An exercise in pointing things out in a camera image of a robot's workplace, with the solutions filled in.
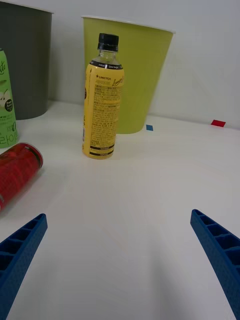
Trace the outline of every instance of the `yellow-green paper cup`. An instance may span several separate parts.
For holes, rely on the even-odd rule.
[[[128,21],[84,15],[85,67],[98,55],[99,33],[119,36],[117,60],[124,69],[118,134],[140,131],[174,32]]]

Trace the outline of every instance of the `can label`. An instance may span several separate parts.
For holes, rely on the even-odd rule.
[[[21,191],[43,165],[40,152],[19,143],[0,154],[0,210]]]
[[[0,48],[0,148],[14,145],[18,139],[9,68]]]
[[[124,70],[118,64],[91,61],[86,69],[83,152],[105,159],[114,152]]]

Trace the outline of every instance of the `gray trash bin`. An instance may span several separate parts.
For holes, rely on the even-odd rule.
[[[51,25],[52,12],[0,1],[0,47],[18,120],[47,111]]]

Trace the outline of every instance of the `red can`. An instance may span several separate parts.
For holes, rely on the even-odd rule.
[[[21,191],[43,162],[38,149],[24,142],[0,154],[0,210]]]

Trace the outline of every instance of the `plastic bottle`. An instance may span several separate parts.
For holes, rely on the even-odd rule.
[[[14,102],[6,55],[0,48],[0,148],[14,145],[18,140]]]
[[[119,37],[99,34],[98,57],[86,69],[83,153],[94,159],[112,156],[117,132],[124,70],[116,60]]]

